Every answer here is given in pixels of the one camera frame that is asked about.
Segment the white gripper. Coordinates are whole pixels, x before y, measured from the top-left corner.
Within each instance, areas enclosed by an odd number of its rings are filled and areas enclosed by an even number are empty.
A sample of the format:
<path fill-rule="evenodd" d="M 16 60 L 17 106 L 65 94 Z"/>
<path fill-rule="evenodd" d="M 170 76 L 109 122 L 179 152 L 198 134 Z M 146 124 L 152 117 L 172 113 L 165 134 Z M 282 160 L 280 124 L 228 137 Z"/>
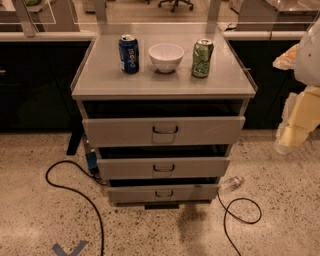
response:
<path fill-rule="evenodd" d="M 277 57 L 273 66 L 280 70 L 293 70 L 296 65 L 298 45 L 289 48 Z M 320 125 L 320 88 L 307 86 L 299 94 L 290 93 L 278 126 L 275 150 L 289 154 L 300 147 L 309 135 Z"/>

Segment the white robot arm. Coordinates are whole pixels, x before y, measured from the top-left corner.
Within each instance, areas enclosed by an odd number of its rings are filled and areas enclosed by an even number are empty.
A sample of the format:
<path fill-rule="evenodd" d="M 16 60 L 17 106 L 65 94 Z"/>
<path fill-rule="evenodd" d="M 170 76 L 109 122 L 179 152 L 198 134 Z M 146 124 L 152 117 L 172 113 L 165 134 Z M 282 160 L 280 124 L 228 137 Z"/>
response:
<path fill-rule="evenodd" d="M 292 69 L 294 78 L 305 85 L 301 93 L 289 94 L 276 132 L 276 151 L 289 154 L 320 125 L 320 19 L 298 44 L 277 57 L 273 66 Z"/>

